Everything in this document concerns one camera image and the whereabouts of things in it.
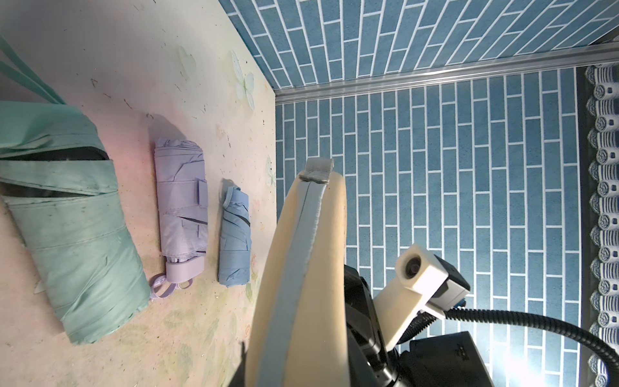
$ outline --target blue tile wallpaper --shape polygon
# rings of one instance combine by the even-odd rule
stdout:
[[[274,89],[586,46],[619,23],[619,0],[220,3]]]
[[[470,307],[577,321],[575,82],[563,69],[279,105],[278,211],[305,158],[332,157],[347,187],[345,261],[375,295],[400,252],[419,243],[458,267]],[[496,386],[576,386],[570,340],[453,321],[422,337],[460,330],[472,333]]]

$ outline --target green strap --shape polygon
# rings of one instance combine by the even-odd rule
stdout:
[[[2,51],[9,60],[15,64],[17,70],[10,67],[5,62],[0,61],[0,73],[14,80],[26,89],[38,94],[51,103],[59,103],[66,105],[66,102],[48,86],[38,75],[32,71],[28,65],[22,61],[17,53],[11,48],[8,42],[0,35],[0,51]]]

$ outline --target folded umbrella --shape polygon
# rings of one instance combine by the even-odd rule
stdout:
[[[73,344],[114,332],[148,305],[113,162],[95,125],[0,37],[0,73],[51,103],[0,102],[0,193]]]
[[[165,298],[204,270],[209,238],[209,191],[204,179],[204,153],[187,140],[159,139],[155,145],[155,174],[161,251],[165,274],[157,276],[150,298]],[[164,282],[171,286],[161,295]]]
[[[249,282],[250,254],[249,196],[241,192],[241,188],[232,186],[223,202],[219,283],[230,287]]]

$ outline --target black cable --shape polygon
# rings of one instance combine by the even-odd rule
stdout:
[[[599,337],[576,325],[552,317],[507,310],[454,308],[446,311],[445,317],[449,320],[525,326],[560,334],[592,350],[606,364],[610,379],[613,381],[613,383],[609,383],[608,385],[619,385],[619,354]],[[406,329],[398,344],[411,340],[434,321],[436,321],[436,317],[429,313],[418,315]]]
[[[421,313],[417,315],[417,317],[415,317],[413,321],[410,322],[409,327],[406,328],[406,330],[402,334],[402,337],[400,337],[400,340],[397,343],[402,344],[409,340],[412,340],[413,337],[423,332],[424,329],[432,325],[432,323],[434,323],[435,321],[436,317],[429,313]]]

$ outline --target light blue folded umbrella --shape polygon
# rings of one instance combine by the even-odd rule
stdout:
[[[248,283],[250,254],[249,196],[232,186],[223,202],[219,283],[227,287]]]

